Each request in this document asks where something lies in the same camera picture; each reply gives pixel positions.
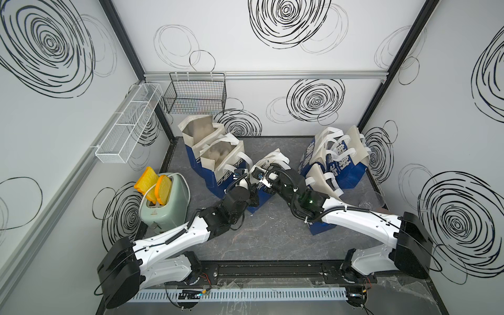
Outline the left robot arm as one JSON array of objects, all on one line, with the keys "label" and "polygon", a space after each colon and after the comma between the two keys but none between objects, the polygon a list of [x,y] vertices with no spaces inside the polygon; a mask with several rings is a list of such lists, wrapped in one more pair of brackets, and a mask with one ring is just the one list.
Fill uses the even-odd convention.
[{"label": "left robot arm", "polygon": [[202,267],[189,248],[228,232],[258,202],[258,186],[240,179],[222,200],[196,211],[179,227],[143,240],[117,240],[97,268],[102,291],[97,314],[127,303],[146,287],[196,280]]}]

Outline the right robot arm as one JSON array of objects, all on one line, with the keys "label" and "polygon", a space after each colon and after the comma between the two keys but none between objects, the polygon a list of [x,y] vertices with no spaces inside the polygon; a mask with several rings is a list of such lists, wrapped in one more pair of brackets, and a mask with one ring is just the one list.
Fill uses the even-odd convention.
[{"label": "right robot arm", "polygon": [[418,279],[429,278],[433,241],[413,213],[398,216],[349,205],[311,190],[304,177],[279,164],[254,167],[251,175],[268,193],[279,195],[297,219],[344,227],[380,242],[373,248],[348,250],[340,266],[347,282],[363,282],[375,272],[394,270]]}]

